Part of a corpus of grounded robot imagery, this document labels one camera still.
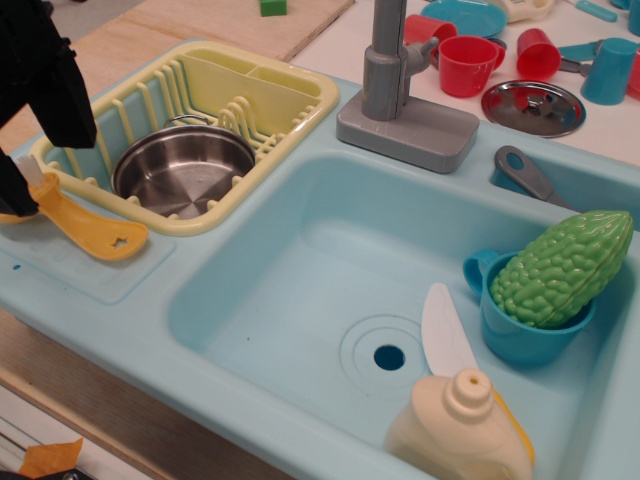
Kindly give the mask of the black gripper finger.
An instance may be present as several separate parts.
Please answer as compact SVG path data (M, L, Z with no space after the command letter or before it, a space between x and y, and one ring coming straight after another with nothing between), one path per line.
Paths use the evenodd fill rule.
M43 1L1 3L1 123L28 106L51 143L91 148L97 128L70 40Z
M29 193L28 183L13 160L1 151L1 213L30 217L38 213L38 204Z

